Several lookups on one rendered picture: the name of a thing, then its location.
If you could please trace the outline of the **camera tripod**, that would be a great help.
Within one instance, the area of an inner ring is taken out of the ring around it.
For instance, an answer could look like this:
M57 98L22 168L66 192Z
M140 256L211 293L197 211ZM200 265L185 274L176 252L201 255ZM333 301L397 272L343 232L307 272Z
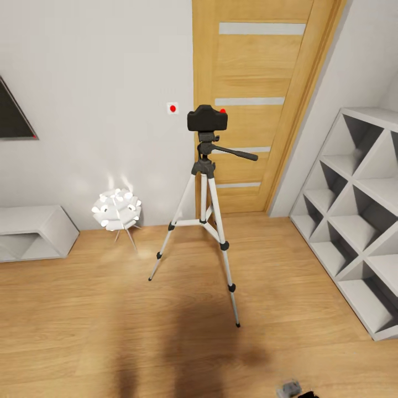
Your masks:
M177 207L177 210L174 213L174 217L173 217L172 221L170 222L170 225L168 226L168 234L165 238L164 244L161 248L161 251L156 254L157 261L156 261L153 272L152 272L150 278L148 279L148 281L151 281L151 278L154 274L155 268L158 264L158 261L161 258L161 255L165 249L166 243L169 239L170 233L172 230L174 230L175 227L190 226L190 225L201 225L201 226L205 227L210 232L210 234L219 242L219 244L221 246L221 250L222 250L223 256L224 256L224 263L226 266L228 283L229 283L228 288L229 288L229 291L231 292L231 297L232 297L232 302L233 302L236 326L239 328L240 324L238 322L238 315L237 315L235 299L234 299L234 294L233 294L236 286L235 286L235 284L232 283L229 264L228 264L227 251L226 251L227 249L229 249L229 242L225 241L223 225L222 225L222 220L221 220L221 214L220 214L220 208L219 208L218 197L217 197L217 191L216 191L216 184L214 182L214 173L213 172L215 171L215 163L212 163L212 160L208 159L207 155L211 154L212 150L219 150L219 151L223 151L223 152L227 152L227 153L232 153L236 156L240 156L242 158L245 158L248 160L253 160L253 161L257 161L258 156L256 154L250 154L250 153L243 152L243 151L235 151L235 150L230 150L230 149L223 148L220 146L215 146L214 144L212 144L212 142L218 142L219 135L215 137L213 135L213 131L203 132L203 131L199 130L198 136L199 136L199 140L198 140L199 145L198 145L197 149L199 151L199 161L193 165L191 175L189 177L189 180L188 180L188 183L184 190L184 193L182 194L182 197L181 197L181 200ZM197 175L198 171L201 172L201 215L200 215L199 219L196 219L196 220L177 221L177 218L179 217L179 213L181 212L181 208L186 200L186 197L188 195L188 192L190 190L192 182L194 181L194 178ZM206 210L207 185L209 185L210 196L211 196L211 205L209 206L208 210ZM215 218L214 221L215 221L215 225L217 227L217 231L207 222L210 215L212 215L212 214L214 214L214 218Z

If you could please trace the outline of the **digital camera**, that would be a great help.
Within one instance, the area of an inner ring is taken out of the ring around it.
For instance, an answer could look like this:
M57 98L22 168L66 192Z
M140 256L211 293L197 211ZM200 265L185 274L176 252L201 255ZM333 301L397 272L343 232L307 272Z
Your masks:
M215 111L210 104L199 105L195 111L187 114L187 127L191 132L203 131L214 132L216 130L226 130L228 114L225 109Z

